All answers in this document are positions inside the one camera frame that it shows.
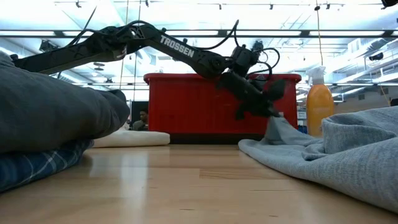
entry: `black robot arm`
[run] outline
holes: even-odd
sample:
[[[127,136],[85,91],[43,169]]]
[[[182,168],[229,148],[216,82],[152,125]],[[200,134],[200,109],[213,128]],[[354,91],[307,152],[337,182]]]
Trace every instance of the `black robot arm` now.
[[[90,62],[112,62],[143,47],[153,47],[191,66],[205,78],[220,76],[228,61],[216,53],[199,50],[167,35],[150,24],[106,27],[84,42],[14,60],[30,72],[54,74]]]
[[[283,87],[282,96],[269,97],[269,93],[245,79],[248,70],[257,63],[259,57],[258,52],[250,51],[246,46],[237,46],[230,57],[224,57],[209,50],[192,47],[186,41],[167,35],[165,29],[158,30],[143,21],[90,31],[93,34],[82,43],[75,42],[84,31],[66,47],[21,59],[13,57],[13,62],[15,66],[30,72],[51,75],[90,62],[122,60],[126,55],[143,47],[152,47],[186,63],[204,78],[220,77],[218,86],[227,88],[243,102],[237,112],[238,119],[243,118],[244,111],[250,111],[257,116],[279,115],[272,102],[283,96]]]

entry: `red bin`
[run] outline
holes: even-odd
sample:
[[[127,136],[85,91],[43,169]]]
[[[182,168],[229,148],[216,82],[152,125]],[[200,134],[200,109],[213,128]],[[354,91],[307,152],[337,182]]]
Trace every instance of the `red bin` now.
[[[285,79],[284,97],[275,102],[286,120],[297,128],[296,74],[275,74],[271,81]],[[216,89],[214,80],[197,74],[150,73],[149,130],[169,134],[264,134],[267,118],[245,113],[235,120],[240,102],[225,89]]]

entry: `gray cloth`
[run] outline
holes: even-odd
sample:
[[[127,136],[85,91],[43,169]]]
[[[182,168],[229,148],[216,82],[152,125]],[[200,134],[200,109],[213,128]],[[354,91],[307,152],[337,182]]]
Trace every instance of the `gray cloth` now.
[[[264,139],[239,148],[282,173],[398,213],[398,106],[336,114],[322,130],[317,139],[270,118]]]
[[[102,138],[129,114],[120,90],[82,88],[28,72],[0,52],[0,153],[47,151],[74,139]]]

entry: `wooden table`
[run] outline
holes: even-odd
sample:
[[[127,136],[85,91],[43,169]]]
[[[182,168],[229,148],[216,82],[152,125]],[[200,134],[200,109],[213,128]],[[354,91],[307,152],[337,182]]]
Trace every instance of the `wooden table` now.
[[[90,149],[80,165],[0,196],[0,223],[398,223],[293,179],[237,146]]]

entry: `orange bottle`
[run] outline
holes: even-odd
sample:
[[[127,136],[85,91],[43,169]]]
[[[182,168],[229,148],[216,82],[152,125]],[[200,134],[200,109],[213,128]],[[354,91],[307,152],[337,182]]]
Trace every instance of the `orange bottle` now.
[[[318,67],[308,75],[312,77],[313,86],[307,96],[307,128],[314,137],[322,136],[322,119],[333,115],[334,102],[330,90],[324,85],[324,67]]]

